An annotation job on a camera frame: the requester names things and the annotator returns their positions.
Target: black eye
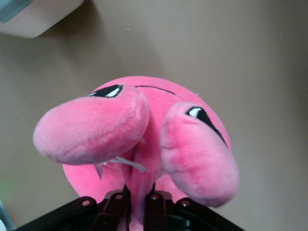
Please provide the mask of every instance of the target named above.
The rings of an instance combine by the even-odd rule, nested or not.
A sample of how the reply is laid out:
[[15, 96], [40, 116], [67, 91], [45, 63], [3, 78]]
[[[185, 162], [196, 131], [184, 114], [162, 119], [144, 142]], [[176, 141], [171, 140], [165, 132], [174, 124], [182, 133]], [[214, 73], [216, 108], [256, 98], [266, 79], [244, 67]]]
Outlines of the black eye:
[[98, 96], [98, 97], [113, 98], [121, 92], [122, 88], [123, 88], [122, 85], [113, 85], [113, 86], [92, 92], [87, 96]]
[[209, 125], [219, 135], [219, 137], [222, 139], [222, 141], [224, 143], [226, 143], [225, 140], [223, 139], [221, 133], [213, 125], [212, 121], [210, 120], [210, 118], [208, 117], [207, 113], [205, 112], [205, 110], [203, 108], [192, 107], [191, 109], [189, 109], [188, 112], [186, 112], [186, 114], [191, 116], [191, 117], [195, 117], [195, 118], [201, 120], [202, 122], [206, 123], [207, 125]]

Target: pink fabric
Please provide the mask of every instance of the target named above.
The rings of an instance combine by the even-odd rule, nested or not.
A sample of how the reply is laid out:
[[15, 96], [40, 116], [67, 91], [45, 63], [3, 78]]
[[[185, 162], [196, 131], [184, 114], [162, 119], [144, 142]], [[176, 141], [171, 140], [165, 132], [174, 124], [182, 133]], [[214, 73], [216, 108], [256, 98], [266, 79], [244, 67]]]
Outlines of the pink fabric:
[[[38, 151], [65, 163], [65, 174], [80, 196], [100, 202], [108, 191], [126, 184], [131, 191], [130, 228], [136, 231], [142, 230], [144, 198], [155, 182], [174, 201], [188, 195], [220, 206], [234, 196], [239, 176], [228, 134], [201, 98], [155, 77], [119, 78], [96, 90], [115, 84], [123, 85], [116, 97], [82, 97], [61, 104], [46, 113], [34, 132]], [[206, 123], [186, 115], [195, 106], [206, 111], [226, 144]], [[100, 179], [92, 164], [117, 156], [147, 171], [108, 163]]]

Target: pink plush arm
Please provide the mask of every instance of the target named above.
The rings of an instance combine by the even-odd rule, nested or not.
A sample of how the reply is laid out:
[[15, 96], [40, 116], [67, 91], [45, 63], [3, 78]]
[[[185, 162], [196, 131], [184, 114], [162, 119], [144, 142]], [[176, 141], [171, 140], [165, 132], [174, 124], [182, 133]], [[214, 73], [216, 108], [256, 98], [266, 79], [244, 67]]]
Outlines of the pink plush arm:
[[178, 188], [196, 202], [216, 207], [235, 195], [239, 174], [231, 151], [207, 116], [194, 103], [175, 104], [163, 122], [160, 145], [163, 167]]
[[143, 92], [114, 85], [51, 109], [37, 124], [33, 139], [37, 150], [54, 161], [95, 164], [134, 147], [148, 121]]

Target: beige wall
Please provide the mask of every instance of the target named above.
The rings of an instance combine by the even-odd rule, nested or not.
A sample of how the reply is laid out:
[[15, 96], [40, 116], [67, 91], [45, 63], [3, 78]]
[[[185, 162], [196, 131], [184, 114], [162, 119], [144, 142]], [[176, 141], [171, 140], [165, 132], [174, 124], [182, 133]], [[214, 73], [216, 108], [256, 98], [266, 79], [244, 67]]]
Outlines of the beige wall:
[[308, 227], [308, 2], [93, 0], [34, 39], [0, 35], [0, 200], [20, 226], [77, 197], [33, 129], [128, 75], [163, 77], [218, 113], [241, 172], [217, 211], [246, 230]]

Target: metal bolt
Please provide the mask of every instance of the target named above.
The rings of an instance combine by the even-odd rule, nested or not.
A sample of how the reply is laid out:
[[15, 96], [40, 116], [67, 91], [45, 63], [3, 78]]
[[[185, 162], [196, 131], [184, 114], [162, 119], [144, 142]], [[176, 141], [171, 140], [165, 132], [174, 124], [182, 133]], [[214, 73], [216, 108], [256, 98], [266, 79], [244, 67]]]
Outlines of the metal bolt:
[[83, 206], [87, 206], [87, 205], [89, 205], [90, 203], [91, 203], [91, 201], [89, 201], [89, 200], [87, 199], [87, 200], [83, 201], [81, 204], [82, 204]]
[[182, 201], [182, 202], [181, 202], [181, 205], [182, 205], [183, 207], [188, 207], [188, 206], [191, 205], [191, 203], [189, 203], [189, 201]]
[[153, 194], [152, 196], [151, 196], [151, 199], [152, 200], [157, 200], [159, 198], [159, 196], [157, 195], [157, 194]]
[[123, 195], [122, 194], [118, 194], [116, 195], [115, 199], [116, 200], [121, 200], [123, 198]]

